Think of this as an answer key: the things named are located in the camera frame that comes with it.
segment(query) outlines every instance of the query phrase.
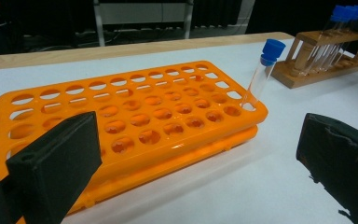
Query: blue cap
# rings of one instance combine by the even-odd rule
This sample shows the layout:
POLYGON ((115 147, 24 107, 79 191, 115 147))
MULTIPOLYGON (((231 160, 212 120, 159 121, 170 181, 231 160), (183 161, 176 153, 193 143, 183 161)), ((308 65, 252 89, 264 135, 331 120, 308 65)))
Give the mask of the blue cap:
POLYGON ((357 9, 355 7, 345 7, 345 14, 343 15, 343 21, 350 21, 355 18, 357 9))
POLYGON ((333 15, 342 15, 342 13, 344 12, 345 7, 344 6, 340 6, 340 5, 336 5, 333 9, 333 15))
POLYGON ((358 19, 358 6, 354 6, 354 8, 356 9, 356 11, 355 11, 355 13, 354 13, 353 19, 354 19, 355 21, 357 21, 357 19, 358 19))
POLYGON ((267 39, 266 45, 263 48, 263 54, 261 58, 264 59, 261 63, 265 66, 273 65, 284 50, 286 45, 284 45, 281 41, 276 39, 267 39))

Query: white table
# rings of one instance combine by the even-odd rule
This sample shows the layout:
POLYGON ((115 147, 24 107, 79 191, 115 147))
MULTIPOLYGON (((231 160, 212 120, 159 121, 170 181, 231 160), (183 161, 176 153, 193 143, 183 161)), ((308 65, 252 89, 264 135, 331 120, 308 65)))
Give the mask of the white table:
MULTIPOLYGON (((281 60, 293 39, 283 42, 287 47, 281 60)), ((247 88, 263 46, 264 41, 0 69, 0 95, 198 60, 212 62, 247 88)), ((351 223, 338 213, 342 206, 296 160, 296 146, 309 112, 358 129, 358 73, 293 90, 272 77, 261 101, 269 114, 253 140, 98 203, 63 223, 351 223)))

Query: orange test tube rack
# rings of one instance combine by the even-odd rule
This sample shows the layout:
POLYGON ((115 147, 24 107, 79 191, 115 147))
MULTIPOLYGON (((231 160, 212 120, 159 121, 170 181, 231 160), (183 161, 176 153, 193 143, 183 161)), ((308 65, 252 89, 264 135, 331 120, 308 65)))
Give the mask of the orange test tube rack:
POLYGON ((268 111, 261 102, 243 110, 245 93, 205 61, 8 92, 0 97, 0 179, 8 157, 61 120, 96 111, 103 164, 70 213, 91 207, 255 137, 268 111))

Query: wooden rack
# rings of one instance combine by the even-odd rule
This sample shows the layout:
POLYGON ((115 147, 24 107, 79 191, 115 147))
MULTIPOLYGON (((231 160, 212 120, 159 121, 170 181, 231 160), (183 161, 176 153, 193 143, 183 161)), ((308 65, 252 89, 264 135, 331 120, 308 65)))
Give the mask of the wooden rack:
POLYGON ((358 71, 358 51, 353 57, 342 55, 338 63, 330 67, 327 71, 308 72, 301 74, 307 64, 310 62, 312 50, 318 46, 329 44, 339 44, 358 40, 358 33, 346 33, 338 36, 321 35, 321 31, 311 31, 298 33, 293 42, 292 47, 284 62, 275 64, 272 75, 288 88, 297 88, 318 81, 323 81, 332 77, 339 77, 358 71), (298 44, 302 41, 302 45, 298 50, 298 54, 293 59, 297 51, 298 44))

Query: test tube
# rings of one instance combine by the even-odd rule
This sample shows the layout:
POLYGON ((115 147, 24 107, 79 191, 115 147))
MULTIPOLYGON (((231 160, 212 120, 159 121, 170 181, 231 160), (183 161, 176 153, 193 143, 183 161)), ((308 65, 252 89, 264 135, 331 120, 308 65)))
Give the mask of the test tube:
MULTIPOLYGON (((351 24, 350 24, 350 27, 348 28, 348 30, 349 30, 348 32, 350 32, 352 24, 358 20, 358 6, 348 7, 348 8, 352 8, 354 10, 354 13, 353 13, 353 15, 351 17, 351 24)), ((350 44, 350 42, 345 42, 345 43, 341 44, 341 46, 338 49, 338 52, 337 52, 334 60, 330 64, 331 66, 334 66, 339 62, 339 60, 341 59, 342 55, 344 55, 345 51, 347 50, 347 47, 348 47, 349 44, 350 44)))
POLYGON ((252 81, 249 84, 247 92, 242 97, 241 107, 243 109, 250 111, 255 110, 255 105, 260 98, 261 92, 271 75, 277 59, 281 56, 285 47, 286 46, 279 40, 267 39, 252 81))
MULTIPOLYGON (((345 35, 350 30, 348 29, 348 24, 351 20, 353 20, 353 16, 355 15, 356 10, 351 7, 345 7, 343 14, 341 15, 340 21, 344 24, 340 30, 340 34, 337 35, 345 35)), ((325 53, 322 62, 319 64, 318 70, 319 71, 327 71, 334 59, 336 58, 339 50, 342 48, 343 43, 338 44, 330 44, 328 45, 327 52, 325 53)))
MULTIPOLYGON (((329 36, 336 35, 336 32, 341 28, 342 23, 339 21, 340 15, 342 15, 344 11, 343 6, 336 5, 330 16, 329 21, 325 24, 322 29, 319 39, 329 38, 329 36)), ((317 72, 317 67, 322 63, 322 59, 327 50, 326 45, 316 46, 312 50, 309 58, 304 67, 297 68, 299 76, 306 76, 308 73, 317 72)))
MULTIPOLYGON (((346 28, 348 21, 351 18, 354 10, 342 6, 336 6, 337 11, 334 15, 334 21, 336 23, 335 29, 330 31, 329 36, 339 36, 343 35, 343 30, 346 28)), ((338 45, 328 44, 324 45, 323 51, 320 52, 319 58, 314 62, 313 69, 315 72, 326 71, 329 64, 334 59, 335 51, 337 50, 338 45)))

